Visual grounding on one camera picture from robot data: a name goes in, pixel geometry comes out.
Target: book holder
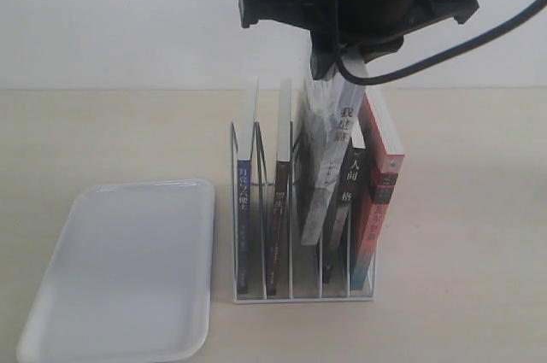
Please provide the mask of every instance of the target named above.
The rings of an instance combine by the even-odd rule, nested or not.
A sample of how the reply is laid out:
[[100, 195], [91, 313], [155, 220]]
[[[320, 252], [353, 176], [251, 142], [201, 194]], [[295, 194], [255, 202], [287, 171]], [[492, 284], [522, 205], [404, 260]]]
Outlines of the book holder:
[[[297, 142], [293, 143], [291, 167], [297, 162]], [[235, 126], [230, 125], [230, 149], [232, 155], [232, 271], [233, 271], [233, 301], [237, 304], [261, 303], [304, 303], [304, 302], [366, 302], [372, 301], [376, 280], [376, 258], [378, 250], [368, 271], [365, 287], [360, 291], [350, 290], [350, 272], [346, 265], [350, 260], [351, 247], [351, 213], [348, 215], [344, 235], [339, 247], [338, 261], [332, 269], [332, 278], [328, 284], [323, 284], [322, 239], [316, 246], [300, 244], [300, 228], [298, 227], [297, 199], [294, 171], [291, 170], [288, 190], [284, 239], [280, 247], [280, 266], [277, 292], [269, 296], [266, 291], [266, 238], [268, 231], [268, 210], [271, 205], [273, 182], [268, 181], [266, 156], [260, 124], [255, 123], [253, 134], [252, 183], [250, 192], [251, 230], [249, 259], [249, 290], [246, 294], [237, 291], [238, 270], [238, 182], [237, 156], [238, 140]]]

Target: tray lid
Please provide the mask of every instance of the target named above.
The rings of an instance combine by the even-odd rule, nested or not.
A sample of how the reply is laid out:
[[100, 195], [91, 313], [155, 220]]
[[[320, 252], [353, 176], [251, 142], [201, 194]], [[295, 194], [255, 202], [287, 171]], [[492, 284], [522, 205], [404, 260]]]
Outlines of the tray lid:
[[215, 189], [106, 185], [74, 202], [21, 335], [20, 363], [183, 360], [209, 329]]

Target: table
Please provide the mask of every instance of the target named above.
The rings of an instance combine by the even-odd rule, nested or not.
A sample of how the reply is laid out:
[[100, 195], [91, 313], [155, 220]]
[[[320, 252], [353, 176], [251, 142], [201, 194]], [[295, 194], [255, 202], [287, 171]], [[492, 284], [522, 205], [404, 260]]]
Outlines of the table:
[[[0, 361], [15, 363], [82, 190], [195, 177], [215, 184], [217, 207], [209, 336], [188, 361], [544, 361], [547, 91], [385, 96], [407, 158], [375, 301], [243, 306], [231, 298], [228, 143], [241, 91], [0, 92]], [[270, 149], [276, 107], [261, 93]]]

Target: black cable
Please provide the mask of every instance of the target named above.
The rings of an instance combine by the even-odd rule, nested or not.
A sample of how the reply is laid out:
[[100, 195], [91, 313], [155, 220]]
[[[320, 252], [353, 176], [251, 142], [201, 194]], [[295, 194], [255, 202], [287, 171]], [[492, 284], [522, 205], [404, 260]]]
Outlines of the black cable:
[[541, 10], [547, 7], [547, 0], [536, 0], [526, 9], [521, 11], [515, 17], [505, 21], [500, 26], [492, 28], [491, 30], [480, 34], [479, 36], [472, 38], [464, 43], [461, 43], [451, 49], [442, 51], [435, 56], [428, 57], [422, 61], [418, 61], [415, 64], [412, 64], [408, 67], [397, 70], [393, 73], [388, 73], [380, 75], [378, 77], [363, 78], [356, 77], [345, 67], [344, 61], [342, 60], [342, 53], [340, 50], [340, 31], [338, 26], [338, 0], [332, 0], [332, 22], [333, 22], [333, 32], [332, 32], [332, 46], [334, 50], [334, 58], [336, 67], [338, 68], [340, 74], [349, 82], [356, 85], [380, 85], [385, 84], [397, 79], [403, 79], [412, 74], [419, 73], [427, 68], [436, 66], [441, 62], [448, 61], [457, 56], [461, 56], [471, 50], [475, 50], [485, 44], [494, 41], [497, 38], [502, 37], [504, 34], [513, 31], [515, 28], [523, 25], [529, 21], [532, 17], [537, 15]]

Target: white wall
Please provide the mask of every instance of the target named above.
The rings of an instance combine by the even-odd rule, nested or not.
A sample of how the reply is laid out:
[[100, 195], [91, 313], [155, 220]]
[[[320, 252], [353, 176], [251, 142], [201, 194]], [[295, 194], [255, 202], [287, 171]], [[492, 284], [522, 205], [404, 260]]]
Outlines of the white wall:
[[[239, 26], [238, 0], [0, 0], [0, 88], [233, 88], [246, 74], [302, 77], [306, 32]], [[480, 0], [466, 26], [409, 36], [371, 65], [401, 67], [505, 20], [532, 0]], [[398, 86], [547, 86], [547, 12], [497, 43]]]

